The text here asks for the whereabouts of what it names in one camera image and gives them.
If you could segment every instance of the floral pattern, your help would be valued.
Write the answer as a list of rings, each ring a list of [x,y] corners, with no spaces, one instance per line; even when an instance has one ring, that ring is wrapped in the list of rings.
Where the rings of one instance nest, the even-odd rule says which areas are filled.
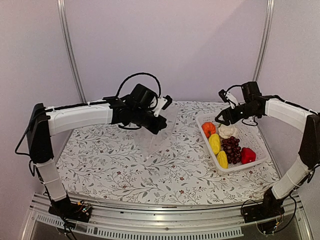
[[[68,192],[150,204],[208,205],[261,199],[277,180],[271,158],[252,168],[219,176],[196,124],[202,113],[225,103],[174,102],[179,108],[169,141],[144,158],[134,132],[116,125],[74,129],[58,162]],[[263,139],[257,127],[254,132]]]

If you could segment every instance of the plastic tray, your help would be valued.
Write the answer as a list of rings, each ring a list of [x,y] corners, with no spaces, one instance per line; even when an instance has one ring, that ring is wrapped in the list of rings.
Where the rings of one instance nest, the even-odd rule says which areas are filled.
[[[248,126],[242,124],[241,122],[237,122],[235,125],[239,129],[238,136],[237,136],[237,138],[240,139],[239,146],[241,148],[245,147],[245,148],[252,149],[256,154],[256,159],[255,159],[255,161],[247,163],[247,164],[242,164],[241,162],[239,162],[237,164],[228,164],[227,169],[221,167],[218,160],[217,160],[216,155],[214,154],[214,152],[211,149],[211,146],[209,144],[209,141],[208,141],[204,131],[202,130],[202,124],[204,124],[205,122],[212,122],[217,127],[217,130],[218,130],[219,123],[215,122],[215,117],[216,117],[215,113],[207,113],[207,114],[198,115],[195,120],[196,120],[196,123],[200,129],[200,132],[201,132],[201,135],[204,139],[204,142],[209,150],[209,153],[212,156],[214,164],[217,168],[217,173],[219,175],[223,176],[226,174],[231,174],[234,172],[238,172],[238,171],[241,171],[244,169],[251,168],[255,165],[258,165],[258,164],[266,161],[269,158],[268,154],[267,154],[267,149],[264,146],[264,143],[258,139],[256,133],[252,132],[253,127],[252,126],[248,127]]]

